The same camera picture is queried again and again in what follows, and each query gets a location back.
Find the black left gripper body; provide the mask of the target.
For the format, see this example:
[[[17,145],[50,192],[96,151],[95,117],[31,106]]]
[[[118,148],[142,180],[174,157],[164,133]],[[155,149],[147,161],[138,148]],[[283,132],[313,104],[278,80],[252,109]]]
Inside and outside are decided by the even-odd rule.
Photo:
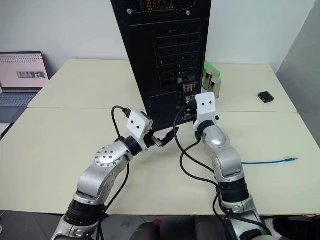
[[[144,136],[144,143],[147,148],[153,147],[154,145],[162,147],[163,143],[159,138],[154,136],[155,132],[150,129],[149,132]]]

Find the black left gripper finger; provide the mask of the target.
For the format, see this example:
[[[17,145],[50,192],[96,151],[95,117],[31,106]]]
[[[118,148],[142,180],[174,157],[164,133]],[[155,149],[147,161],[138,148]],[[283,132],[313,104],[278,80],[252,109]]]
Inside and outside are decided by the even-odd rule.
[[[162,139],[163,141],[171,141],[175,138],[176,133],[179,131],[179,127],[173,127]]]
[[[175,138],[175,135],[173,133],[167,133],[166,136],[160,140],[161,147],[166,146],[168,143],[170,143]]]

